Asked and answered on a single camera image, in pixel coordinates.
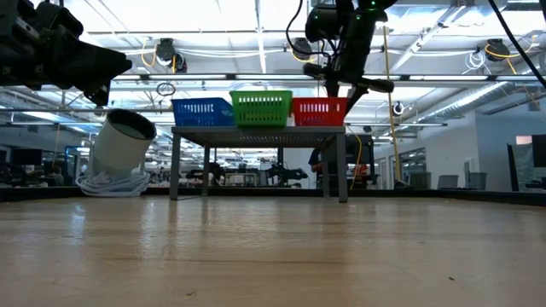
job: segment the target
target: metal table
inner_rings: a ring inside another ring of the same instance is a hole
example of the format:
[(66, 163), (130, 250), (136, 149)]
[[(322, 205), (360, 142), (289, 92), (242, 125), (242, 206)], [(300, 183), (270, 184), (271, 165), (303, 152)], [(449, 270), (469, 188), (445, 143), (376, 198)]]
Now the metal table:
[[(322, 154), (322, 192), (329, 198), (328, 151), (335, 146), (337, 157), (346, 156), (345, 127), (172, 127), (171, 200), (178, 198), (180, 138), (205, 149), (203, 195), (208, 195), (208, 172), (211, 148), (320, 148)], [(346, 177), (345, 159), (337, 159), (338, 178)], [(347, 202), (347, 181), (338, 180), (339, 202)]]

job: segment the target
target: red basket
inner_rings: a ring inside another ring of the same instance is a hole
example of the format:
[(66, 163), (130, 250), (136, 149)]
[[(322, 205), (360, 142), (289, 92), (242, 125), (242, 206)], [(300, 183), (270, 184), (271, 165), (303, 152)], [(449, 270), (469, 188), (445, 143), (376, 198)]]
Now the red basket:
[(342, 126), (347, 98), (293, 98), (297, 126)]

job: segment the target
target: green basket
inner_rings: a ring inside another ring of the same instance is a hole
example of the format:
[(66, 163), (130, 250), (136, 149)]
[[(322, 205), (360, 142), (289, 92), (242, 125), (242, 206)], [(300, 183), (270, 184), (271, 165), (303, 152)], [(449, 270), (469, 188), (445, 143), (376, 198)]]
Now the green basket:
[(287, 125), (292, 103), (290, 90), (232, 91), (235, 125), (274, 126)]

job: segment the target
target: monitor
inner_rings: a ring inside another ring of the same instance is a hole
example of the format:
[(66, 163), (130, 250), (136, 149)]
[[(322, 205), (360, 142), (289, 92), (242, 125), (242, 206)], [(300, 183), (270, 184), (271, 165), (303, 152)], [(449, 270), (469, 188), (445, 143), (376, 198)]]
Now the monitor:
[(41, 165), (42, 149), (12, 149), (11, 162), (14, 165)]

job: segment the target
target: table leg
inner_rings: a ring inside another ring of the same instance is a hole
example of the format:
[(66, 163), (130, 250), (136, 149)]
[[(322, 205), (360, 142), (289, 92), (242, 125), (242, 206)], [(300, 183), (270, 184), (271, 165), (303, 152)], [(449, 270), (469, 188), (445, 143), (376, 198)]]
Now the table leg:
[(208, 145), (205, 145), (205, 157), (203, 161), (203, 191), (202, 195), (208, 195), (208, 172), (211, 165), (211, 148)]
[(328, 149), (323, 148), (321, 150), (321, 164), (322, 164), (322, 196), (330, 197), (330, 175), (328, 173)]
[(347, 162), (345, 148), (345, 134), (338, 133), (335, 137), (335, 150), (338, 160), (338, 183), (340, 188), (340, 202), (345, 203), (349, 198), (347, 191)]
[(178, 173), (180, 172), (180, 135), (172, 134), (172, 157), (171, 157), (171, 186), (169, 187), (169, 198), (178, 199)]

